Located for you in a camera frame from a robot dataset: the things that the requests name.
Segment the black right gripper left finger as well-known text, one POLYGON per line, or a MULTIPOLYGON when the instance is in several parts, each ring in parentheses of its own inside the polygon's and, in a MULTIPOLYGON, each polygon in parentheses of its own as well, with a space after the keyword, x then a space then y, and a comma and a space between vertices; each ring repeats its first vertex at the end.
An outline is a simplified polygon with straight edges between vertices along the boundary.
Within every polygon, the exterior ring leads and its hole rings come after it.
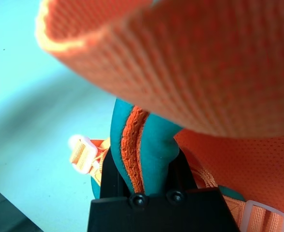
POLYGON ((100 198, 128 199, 129 197, 130 191, 114 163, 109 148, 102 166, 100 198))

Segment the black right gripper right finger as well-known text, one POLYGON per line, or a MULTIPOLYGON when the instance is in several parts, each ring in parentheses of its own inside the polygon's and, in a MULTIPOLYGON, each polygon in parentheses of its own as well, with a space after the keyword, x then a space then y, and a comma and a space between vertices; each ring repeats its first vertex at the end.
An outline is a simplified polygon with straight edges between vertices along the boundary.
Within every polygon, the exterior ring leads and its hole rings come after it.
POLYGON ((188 191, 197 188, 185 154, 182 150, 179 150, 177 157, 169 164, 166 191, 188 191))

